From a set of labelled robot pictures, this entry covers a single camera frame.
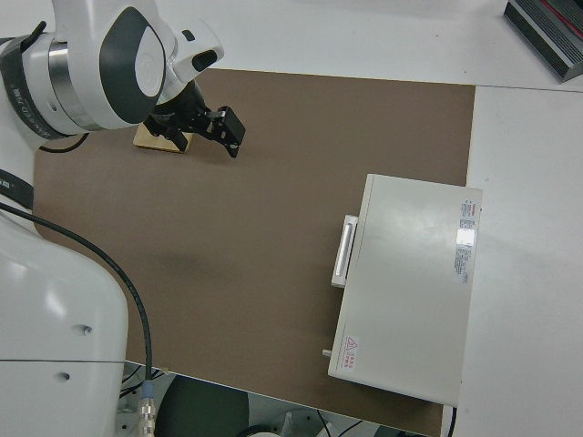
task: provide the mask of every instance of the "black cable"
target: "black cable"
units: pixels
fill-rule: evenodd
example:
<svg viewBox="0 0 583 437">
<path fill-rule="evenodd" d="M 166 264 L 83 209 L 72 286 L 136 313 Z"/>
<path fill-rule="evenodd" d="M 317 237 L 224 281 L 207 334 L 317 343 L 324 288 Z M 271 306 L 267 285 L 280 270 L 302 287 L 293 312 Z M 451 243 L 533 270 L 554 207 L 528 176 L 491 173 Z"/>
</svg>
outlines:
<svg viewBox="0 0 583 437">
<path fill-rule="evenodd" d="M 360 425 L 363 421 L 358 421 L 357 423 L 355 423 L 354 425 L 349 426 L 348 428 L 346 428 L 344 431 L 342 431 L 340 434 L 338 434 L 338 437 L 342 437 L 343 435 L 345 435 L 348 431 L 350 431 L 352 428 L 354 428 L 356 425 Z"/>
<path fill-rule="evenodd" d="M 70 146 L 70 147 L 50 148 L 50 147 L 41 146 L 38 149 L 42 150 L 43 152 L 48 152 L 48 153 L 67 153 L 67 152 L 70 152 L 71 150 L 75 150 L 77 147 L 79 147 L 83 143 L 85 143 L 85 140 L 87 139 L 88 136 L 89 136 L 89 134 L 83 134 L 81 136 L 81 138 L 73 146 Z"/>
<path fill-rule="evenodd" d="M 328 425 L 326 424 L 326 421 L 324 420 L 324 418 L 322 417 L 322 415 L 320 414 L 320 410 L 316 410 L 316 412 L 318 413 L 318 417 L 320 418 L 320 420 L 322 421 L 322 425 L 324 425 L 324 429 L 326 430 L 326 434 L 328 434 L 328 437 L 332 437 L 330 435 L 330 431 L 328 430 Z M 348 428 L 346 428 L 344 431 L 342 431 L 340 434 L 338 434 L 338 437 L 342 437 L 343 435 L 345 435 L 348 431 L 350 431 L 352 428 L 354 428 L 357 425 L 360 425 L 362 422 L 364 421 L 358 421 L 357 423 L 354 423 L 352 425 L 350 425 Z"/>
<path fill-rule="evenodd" d="M 129 380 L 131 380 L 131 377 L 134 376 L 136 373 L 138 373 L 138 371 L 142 368 L 142 366 L 137 366 L 137 368 L 132 371 L 126 378 L 124 378 L 123 380 L 121 380 L 121 383 L 123 384 L 124 382 L 127 382 Z"/>
<path fill-rule="evenodd" d="M 324 418 L 322 417 L 322 415 L 320 414 L 320 410 L 316 410 L 316 412 L 318 413 L 318 417 L 320 418 L 320 420 L 322 421 L 322 425 L 324 425 L 324 430 L 326 430 L 326 433 L 328 434 L 328 437 L 332 437 L 330 435 L 330 431 L 328 430 L 328 424 L 324 421 Z"/>
<path fill-rule="evenodd" d="M 447 437 L 452 437 L 454 435 L 454 428 L 455 428 L 455 418 L 457 417 L 457 408 L 454 407 L 452 411 L 452 421 L 449 423 L 449 432 L 447 433 Z"/>
<path fill-rule="evenodd" d="M 110 258 L 106 252 L 104 252 L 98 246 L 93 244 L 91 241 L 88 241 L 88 240 L 84 239 L 83 237 L 81 237 L 80 235 L 77 235 L 75 232 L 72 232 L 68 229 L 65 229 L 61 226 L 58 226 L 57 224 L 55 224 L 51 221 L 45 220 L 44 218 L 40 218 L 40 217 L 34 216 L 32 214 L 28 214 L 27 212 L 21 211 L 20 209 L 13 208 L 13 207 L 6 205 L 5 203 L 2 203 L 2 202 L 0 202 L 0 209 L 4 210 L 6 212 L 9 212 L 10 214 L 14 214 L 15 216 L 18 216 L 21 219 L 26 219 L 26 220 L 32 221 L 33 223 L 36 223 L 38 225 L 52 229 L 60 234 L 63 234 L 66 237 L 69 237 L 70 239 L 73 239 L 77 243 L 85 246 L 86 248 L 88 248 L 89 250 L 91 250 L 92 252 L 97 254 L 102 260 L 104 260 L 108 264 L 109 267 L 111 267 L 117 273 L 117 275 L 121 278 L 121 280 L 124 282 L 124 284 L 126 284 L 126 287 L 128 287 L 129 293 L 131 294 L 131 297 L 136 302 L 136 307 L 138 307 L 138 313 L 139 313 L 139 317 L 140 317 L 141 322 L 142 322 L 142 329 L 144 331 L 144 343 L 146 345 L 145 380 L 151 380 L 152 379 L 152 339 L 151 339 L 150 333 L 149 333 L 148 315 L 146 314 L 146 309 L 144 308 L 144 304 L 143 304 L 142 299 L 140 298 L 140 296 L 138 294 L 138 291 L 136 290 L 136 287 L 134 287 L 134 284 L 129 279 L 126 272 L 122 268 L 120 268 L 119 265 L 112 258 Z"/>
</svg>

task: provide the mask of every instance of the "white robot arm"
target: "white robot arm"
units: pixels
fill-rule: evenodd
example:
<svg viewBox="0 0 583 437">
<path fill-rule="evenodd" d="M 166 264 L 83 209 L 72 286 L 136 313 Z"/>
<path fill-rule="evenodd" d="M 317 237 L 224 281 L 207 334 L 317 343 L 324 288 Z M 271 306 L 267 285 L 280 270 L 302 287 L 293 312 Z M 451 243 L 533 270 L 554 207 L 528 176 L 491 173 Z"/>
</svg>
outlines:
<svg viewBox="0 0 583 437">
<path fill-rule="evenodd" d="M 195 132 L 235 158 L 245 129 L 230 108 L 208 109 L 194 82 L 223 56 L 204 23 L 174 33 L 147 0 L 53 7 L 54 33 L 41 24 L 0 39 L 0 423 L 10 436 L 110 437 L 127 304 L 104 269 L 36 233 L 35 152 L 145 122 L 179 147 Z M 151 434 L 148 409 L 144 419 Z"/>
</svg>

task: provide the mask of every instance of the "label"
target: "label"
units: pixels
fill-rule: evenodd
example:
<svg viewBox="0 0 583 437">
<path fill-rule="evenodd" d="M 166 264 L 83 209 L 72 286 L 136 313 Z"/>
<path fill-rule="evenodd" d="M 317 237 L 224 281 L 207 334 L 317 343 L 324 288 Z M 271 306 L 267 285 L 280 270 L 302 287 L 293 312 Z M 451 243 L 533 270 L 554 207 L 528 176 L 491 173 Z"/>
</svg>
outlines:
<svg viewBox="0 0 583 437">
<path fill-rule="evenodd" d="M 356 365 L 356 353 L 358 352 L 358 345 L 360 340 L 353 335 L 346 335 L 343 338 L 343 348 L 340 369 L 343 371 L 354 371 Z"/>
<path fill-rule="evenodd" d="M 470 260 L 476 243 L 476 213 L 479 207 L 472 200 L 466 200 L 460 207 L 459 227 L 455 247 L 455 274 L 466 284 L 470 279 Z"/>
</svg>

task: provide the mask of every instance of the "brown work surface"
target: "brown work surface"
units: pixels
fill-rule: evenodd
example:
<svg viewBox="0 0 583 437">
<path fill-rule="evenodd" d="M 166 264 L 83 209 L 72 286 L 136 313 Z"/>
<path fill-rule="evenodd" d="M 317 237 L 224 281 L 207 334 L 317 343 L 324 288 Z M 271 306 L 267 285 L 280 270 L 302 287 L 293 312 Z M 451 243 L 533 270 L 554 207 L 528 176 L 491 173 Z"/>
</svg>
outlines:
<svg viewBox="0 0 583 437">
<path fill-rule="evenodd" d="M 224 70 L 199 83 L 245 124 L 237 159 L 202 138 L 176 155 L 133 146 L 135 128 L 97 133 L 38 153 L 35 213 L 135 281 L 156 366 L 438 435 L 440 405 L 329 377 L 322 349 L 343 294 L 330 285 L 343 218 L 367 173 L 464 185 L 474 88 Z M 128 306 L 128 359 L 143 362 Z"/>
</svg>

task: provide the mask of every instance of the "white table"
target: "white table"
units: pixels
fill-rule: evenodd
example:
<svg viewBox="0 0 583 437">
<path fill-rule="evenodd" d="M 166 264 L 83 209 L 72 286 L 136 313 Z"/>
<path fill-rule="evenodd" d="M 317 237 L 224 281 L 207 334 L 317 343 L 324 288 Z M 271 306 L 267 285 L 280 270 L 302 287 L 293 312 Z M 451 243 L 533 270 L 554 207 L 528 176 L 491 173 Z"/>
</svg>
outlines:
<svg viewBox="0 0 583 437">
<path fill-rule="evenodd" d="M 48 0 L 4 3 L 6 36 L 54 21 Z M 224 68 L 478 85 L 467 185 L 485 206 L 456 435 L 580 435 L 583 77 L 559 84 L 505 4 L 167 0 L 160 12 L 176 28 L 204 18 Z"/>
</svg>

